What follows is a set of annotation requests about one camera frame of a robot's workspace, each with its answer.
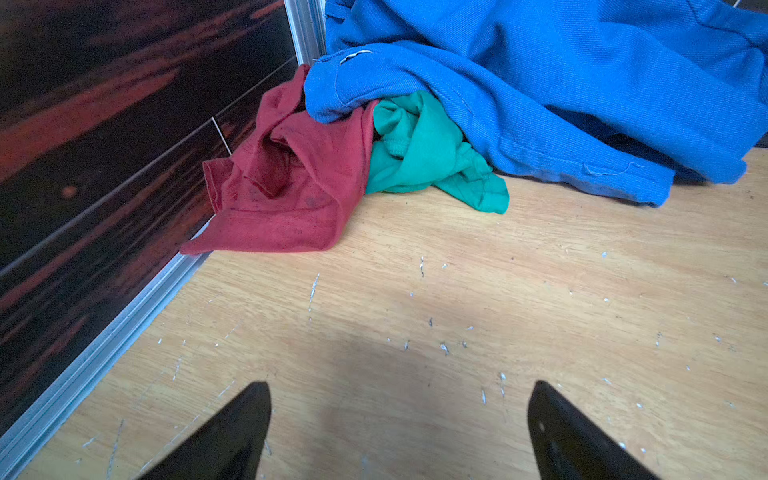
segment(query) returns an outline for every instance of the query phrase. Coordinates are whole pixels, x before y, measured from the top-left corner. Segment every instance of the wall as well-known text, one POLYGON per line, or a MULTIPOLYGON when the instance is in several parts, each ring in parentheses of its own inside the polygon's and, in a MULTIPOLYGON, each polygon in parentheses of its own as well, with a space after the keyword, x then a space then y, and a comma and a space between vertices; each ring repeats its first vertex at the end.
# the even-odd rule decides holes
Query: wall
POLYGON ((0 19, 0 433, 212 214, 200 164, 296 68, 282 0, 0 19))

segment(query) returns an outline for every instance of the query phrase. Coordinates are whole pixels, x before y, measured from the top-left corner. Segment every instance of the blue cloth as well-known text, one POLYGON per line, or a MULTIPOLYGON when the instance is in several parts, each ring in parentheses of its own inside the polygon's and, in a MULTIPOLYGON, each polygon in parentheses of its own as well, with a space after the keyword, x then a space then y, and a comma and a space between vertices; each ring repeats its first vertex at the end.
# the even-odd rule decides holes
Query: blue cloth
POLYGON ((720 0, 328 0, 306 108, 428 90, 498 169, 654 206, 768 131, 768 15, 720 0))

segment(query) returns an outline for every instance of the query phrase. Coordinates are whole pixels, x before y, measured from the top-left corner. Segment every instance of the plywood floor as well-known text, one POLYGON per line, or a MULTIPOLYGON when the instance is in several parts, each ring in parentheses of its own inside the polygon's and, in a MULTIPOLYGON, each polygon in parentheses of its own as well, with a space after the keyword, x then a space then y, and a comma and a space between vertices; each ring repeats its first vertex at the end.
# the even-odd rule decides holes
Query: plywood floor
POLYGON ((747 160, 660 209, 511 178, 504 216, 376 194, 329 252, 214 253, 22 478, 133 478, 257 379, 265 478, 537 478, 536 379, 663 478, 766 478, 768 154, 747 160))

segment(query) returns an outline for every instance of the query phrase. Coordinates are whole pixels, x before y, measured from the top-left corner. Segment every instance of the red rag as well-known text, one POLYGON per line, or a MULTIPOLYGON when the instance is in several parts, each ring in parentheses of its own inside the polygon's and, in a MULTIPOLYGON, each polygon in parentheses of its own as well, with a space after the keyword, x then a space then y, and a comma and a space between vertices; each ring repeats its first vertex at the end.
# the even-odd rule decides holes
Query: red rag
POLYGON ((306 252, 339 241, 366 192, 376 102, 314 121, 303 102, 309 69, 264 94, 256 130, 232 157, 203 163, 216 215, 181 253, 306 252))

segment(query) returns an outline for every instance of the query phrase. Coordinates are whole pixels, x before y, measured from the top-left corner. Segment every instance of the green cloth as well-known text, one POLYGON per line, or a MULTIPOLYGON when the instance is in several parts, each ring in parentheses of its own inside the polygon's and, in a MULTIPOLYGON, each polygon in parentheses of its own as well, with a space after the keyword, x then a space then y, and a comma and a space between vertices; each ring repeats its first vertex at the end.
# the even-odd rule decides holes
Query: green cloth
POLYGON ((481 212, 507 211, 507 184, 430 93, 382 100, 373 110, 373 125, 382 139, 373 144, 367 194, 435 185, 481 212))

